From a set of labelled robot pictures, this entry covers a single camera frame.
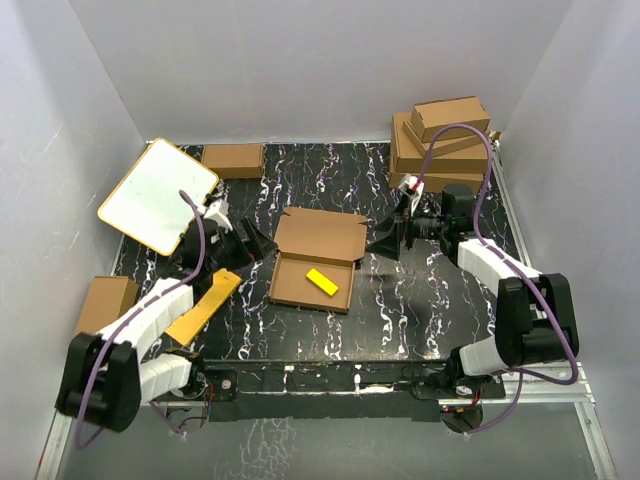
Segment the gray floor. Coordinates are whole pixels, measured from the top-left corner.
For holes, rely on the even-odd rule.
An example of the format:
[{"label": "gray floor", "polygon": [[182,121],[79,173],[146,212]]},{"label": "gray floor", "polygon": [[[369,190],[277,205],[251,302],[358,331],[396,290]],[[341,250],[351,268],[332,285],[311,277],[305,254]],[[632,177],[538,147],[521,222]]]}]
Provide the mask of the gray floor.
[{"label": "gray floor", "polygon": [[[487,418],[504,405],[487,407]],[[68,442],[58,479],[592,479],[573,404],[524,404],[466,440],[408,420],[207,424],[186,442],[143,408],[124,433],[85,451]]]}]

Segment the yellow block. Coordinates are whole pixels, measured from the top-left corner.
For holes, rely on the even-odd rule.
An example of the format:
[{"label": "yellow block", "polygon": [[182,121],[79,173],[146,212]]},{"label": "yellow block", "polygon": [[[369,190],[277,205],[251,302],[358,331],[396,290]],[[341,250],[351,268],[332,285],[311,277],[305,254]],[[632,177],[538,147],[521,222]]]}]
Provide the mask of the yellow block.
[{"label": "yellow block", "polygon": [[221,268],[213,274],[213,286],[204,294],[195,306],[179,317],[165,331],[183,347],[189,345],[204,328],[211,316],[218,311],[227,298],[236,291],[242,279]]},{"label": "yellow block", "polygon": [[315,268],[312,268],[307,272],[307,278],[320,287],[330,297],[333,297],[338,291],[338,286]]}]

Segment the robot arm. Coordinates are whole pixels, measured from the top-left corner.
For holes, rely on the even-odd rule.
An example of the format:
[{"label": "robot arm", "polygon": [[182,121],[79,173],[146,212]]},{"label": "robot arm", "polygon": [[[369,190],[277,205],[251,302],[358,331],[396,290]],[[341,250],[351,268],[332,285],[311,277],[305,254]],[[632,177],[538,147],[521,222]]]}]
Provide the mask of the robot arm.
[{"label": "robot arm", "polygon": [[205,260],[195,277],[184,283],[195,271],[200,252],[199,227],[192,221],[169,259],[169,267],[149,293],[97,334],[80,333],[71,341],[56,400],[60,413],[79,416],[94,364],[109,340],[112,344],[97,371],[87,402],[85,419],[90,423],[121,432],[131,424],[141,404],[173,389],[194,393],[201,368],[197,354],[170,349],[153,360],[142,360],[153,342],[211,288],[216,270],[249,265],[276,248],[246,218],[241,221],[247,236],[243,240],[227,218],[227,210],[223,200],[198,208],[204,230]]},{"label": "robot arm", "polygon": [[451,388],[463,378],[567,358],[537,300],[507,263],[522,271],[540,290],[576,355],[579,343],[567,279],[527,267],[498,249],[492,240],[484,245],[474,238],[475,198],[465,185],[444,188],[438,215],[417,215],[422,186],[416,177],[405,175],[399,186],[402,198],[396,210],[374,227],[385,235],[369,244],[367,251],[398,260],[403,243],[411,248],[415,239],[438,240],[449,260],[485,284],[497,300],[495,335],[455,348],[445,369],[433,374],[429,383],[435,388]]}]

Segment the cardboard box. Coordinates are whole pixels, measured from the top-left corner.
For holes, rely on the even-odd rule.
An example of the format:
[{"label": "cardboard box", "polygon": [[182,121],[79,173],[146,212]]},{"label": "cardboard box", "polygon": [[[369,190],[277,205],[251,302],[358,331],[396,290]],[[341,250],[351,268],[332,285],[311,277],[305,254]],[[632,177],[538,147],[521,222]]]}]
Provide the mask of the cardboard box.
[{"label": "cardboard box", "polygon": [[[408,115],[408,113],[393,115],[391,133],[392,150],[395,145],[393,169],[398,173],[418,174],[422,170],[425,155],[418,151],[409,135],[402,128]],[[482,144],[446,155],[431,157],[429,164],[429,173],[484,173],[486,170],[487,153]]]},{"label": "cardboard box", "polygon": [[[405,176],[405,173],[396,172],[394,168],[394,164],[398,164],[399,161],[397,158],[397,148],[395,142],[391,141],[391,159],[389,161],[389,186],[391,188],[397,188],[400,184],[400,180]],[[413,175],[419,175],[420,172],[407,172],[412,173]],[[484,175],[482,173],[427,173],[423,177],[424,182],[424,191],[425,192],[436,192],[440,193],[446,185],[450,185],[452,183],[461,183],[464,185],[469,185],[471,191],[474,193],[478,193],[480,191],[480,187],[482,186],[482,181],[484,180]]]},{"label": "cardboard box", "polygon": [[[489,126],[489,114],[478,97],[417,103],[411,113],[411,126],[423,143],[430,142],[438,130],[452,123],[464,123],[484,132]],[[468,136],[468,131],[454,128],[443,133],[438,140]]]},{"label": "cardboard box", "polygon": [[89,287],[74,336],[94,334],[112,324],[136,303],[138,285],[129,277],[95,277]]},{"label": "cardboard box", "polygon": [[[275,242],[278,258],[269,298],[274,303],[346,313],[355,262],[364,257],[366,218],[350,213],[285,207]],[[329,296],[306,278],[315,268],[338,286]]]},{"label": "cardboard box", "polygon": [[[413,146],[416,147],[416,150],[422,157],[424,158],[427,155],[427,150],[429,150],[430,142],[422,143],[418,138],[418,134],[413,130],[411,126],[411,114],[399,114],[402,116],[406,116],[406,118],[402,122],[402,129],[404,133],[409,137]],[[473,147],[474,145],[480,145],[482,143],[482,139],[477,135],[471,135],[470,137],[460,137],[460,138],[451,138],[449,140],[438,140],[433,145],[433,150],[431,154],[433,157],[438,157],[440,155],[446,155],[447,153],[457,152],[459,150],[464,150],[465,148]]]},{"label": "cardboard box", "polygon": [[202,164],[220,178],[262,178],[264,147],[259,143],[247,145],[207,145]]}]

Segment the table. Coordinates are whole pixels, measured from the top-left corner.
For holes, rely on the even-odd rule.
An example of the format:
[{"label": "table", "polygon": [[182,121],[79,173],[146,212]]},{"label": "table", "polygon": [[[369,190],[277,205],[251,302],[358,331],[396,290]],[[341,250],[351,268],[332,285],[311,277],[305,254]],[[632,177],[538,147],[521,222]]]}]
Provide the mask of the table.
[{"label": "table", "polygon": [[[182,148],[200,160],[204,147]],[[388,143],[267,145],[261,180],[222,181],[215,195],[229,202],[232,222],[248,216],[272,238],[289,205],[359,213],[372,226],[397,201],[388,186],[389,153]],[[420,208],[437,206],[437,197],[426,194]],[[495,178],[481,229],[517,258]],[[125,237],[115,274],[134,278],[144,294],[165,264],[166,257]],[[439,360],[493,328],[495,299],[443,257],[435,242],[416,242],[398,262],[365,256],[346,315],[270,304],[274,264],[270,256],[237,272],[244,282],[191,350],[205,359]],[[170,346],[175,342],[163,335],[150,356]]]}]

